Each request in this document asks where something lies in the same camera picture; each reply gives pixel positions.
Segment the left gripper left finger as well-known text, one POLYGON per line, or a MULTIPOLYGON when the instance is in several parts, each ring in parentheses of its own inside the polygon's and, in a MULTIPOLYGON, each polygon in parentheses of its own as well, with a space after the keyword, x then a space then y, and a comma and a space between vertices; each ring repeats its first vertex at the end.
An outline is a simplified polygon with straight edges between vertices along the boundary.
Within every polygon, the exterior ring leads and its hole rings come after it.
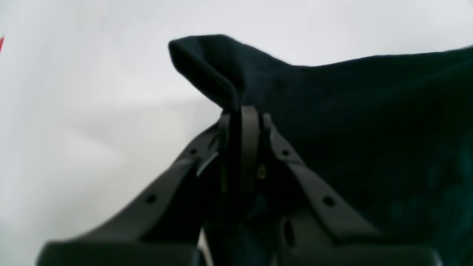
POLYGON ((77 238, 47 243, 39 266, 205 266, 197 246, 205 207, 219 190, 219 148, 231 116, 199 134, 118 214, 77 238))

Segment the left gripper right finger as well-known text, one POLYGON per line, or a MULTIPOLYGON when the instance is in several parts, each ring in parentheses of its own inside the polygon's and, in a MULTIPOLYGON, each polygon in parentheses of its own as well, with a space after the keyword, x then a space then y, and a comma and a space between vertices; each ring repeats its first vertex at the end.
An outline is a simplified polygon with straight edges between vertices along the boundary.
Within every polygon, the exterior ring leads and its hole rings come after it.
POLYGON ((272 266, 442 266, 438 252, 385 237, 309 169, 269 114, 241 108, 241 186, 275 212, 272 266))

